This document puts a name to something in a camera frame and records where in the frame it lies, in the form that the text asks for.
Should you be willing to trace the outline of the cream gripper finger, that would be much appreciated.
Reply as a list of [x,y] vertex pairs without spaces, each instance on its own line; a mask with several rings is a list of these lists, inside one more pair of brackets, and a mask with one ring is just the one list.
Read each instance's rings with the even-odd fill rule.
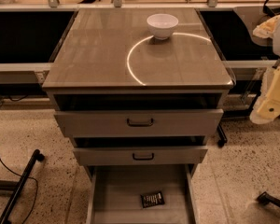
[[259,38],[272,38],[279,18],[280,16],[276,15],[264,21],[253,30],[253,35]]
[[266,124],[280,116],[280,66],[268,68],[263,74],[260,96],[255,102],[250,120]]

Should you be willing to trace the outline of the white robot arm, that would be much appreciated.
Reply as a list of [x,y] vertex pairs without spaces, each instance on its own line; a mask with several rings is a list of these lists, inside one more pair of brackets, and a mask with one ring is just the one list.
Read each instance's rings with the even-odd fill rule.
[[[273,53],[280,57],[280,15],[258,25],[253,35],[273,40]],[[249,116],[255,124],[265,124],[280,116],[280,64],[267,68],[263,74],[260,96]]]

